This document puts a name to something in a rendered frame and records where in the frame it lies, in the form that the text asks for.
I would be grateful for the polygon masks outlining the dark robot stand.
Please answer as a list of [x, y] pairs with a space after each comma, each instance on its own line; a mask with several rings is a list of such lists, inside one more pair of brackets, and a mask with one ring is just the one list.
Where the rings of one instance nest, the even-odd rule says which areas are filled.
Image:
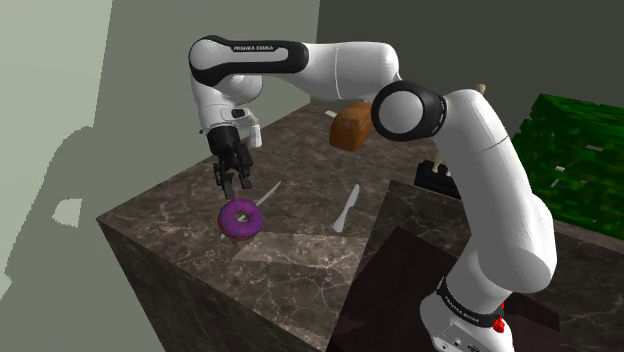
[[[624, 352], [624, 248], [558, 222], [551, 284], [505, 302], [516, 352]], [[469, 238], [459, 200], [390, 183], [327, 352], [435, 352], [421, 300]]]

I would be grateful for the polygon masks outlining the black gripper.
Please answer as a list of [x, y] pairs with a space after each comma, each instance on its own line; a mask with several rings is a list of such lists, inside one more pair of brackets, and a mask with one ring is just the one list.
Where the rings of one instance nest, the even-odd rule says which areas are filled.
[[248, 146], [241, 141], [238, 129], [231, 125], [218, 126], [207, 133], [210, 151], [218, 158], [213, 164], [216, 184], [223, 190], [226, 200], [235, 197], [232, 186], [233, 174], [228, 169], [237, 169], [243, 189], [253, 187], [250, 179], [253, 159]]

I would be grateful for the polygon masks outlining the white butter knife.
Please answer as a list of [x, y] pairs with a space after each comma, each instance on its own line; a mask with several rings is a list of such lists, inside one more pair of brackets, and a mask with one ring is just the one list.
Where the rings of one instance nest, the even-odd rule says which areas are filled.
[[358, 196], [359, 196], [359, 192], [360, 192], [360, 185], [359, 184], [355, 184], [347, 201], [345, 202], [345, 205], [343, 206], [343, 209], [340, 213], [340, 215], [338, 216], [338, 218], [335, 220], [335, 222], [332, 225], [332, 229], [337, 232], [337, 233], [341, 233], [344, 229], [345, 226], [345, 221], [346, 221], [346, 217], [348, 215], [348, 212], [351, 208], [354, 207]]

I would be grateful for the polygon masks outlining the beige figure on black base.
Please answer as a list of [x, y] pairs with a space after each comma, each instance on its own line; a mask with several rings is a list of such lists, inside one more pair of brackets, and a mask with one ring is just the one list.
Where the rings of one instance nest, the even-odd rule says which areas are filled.
[[433, 161], [424, 160], [418, 165], [414, 185], [452, 198], [461, 198], [440, 153], [435, 155]]

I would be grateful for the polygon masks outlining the brown bread loaf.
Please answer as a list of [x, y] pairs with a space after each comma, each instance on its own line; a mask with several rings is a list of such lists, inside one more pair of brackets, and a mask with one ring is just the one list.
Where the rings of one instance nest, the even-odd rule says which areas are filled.
[[371, 106], [369, 102], [352, 102], [342, 109], [331, 124], [329, 144], [341, 150], [357, 151], [373, 129]]

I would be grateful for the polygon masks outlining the green leafy plant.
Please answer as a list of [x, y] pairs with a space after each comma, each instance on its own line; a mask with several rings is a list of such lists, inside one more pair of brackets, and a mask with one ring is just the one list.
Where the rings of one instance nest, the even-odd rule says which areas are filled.
[[555, 219], [624, 240], [624, 108], [541, 94], [512, 142]]

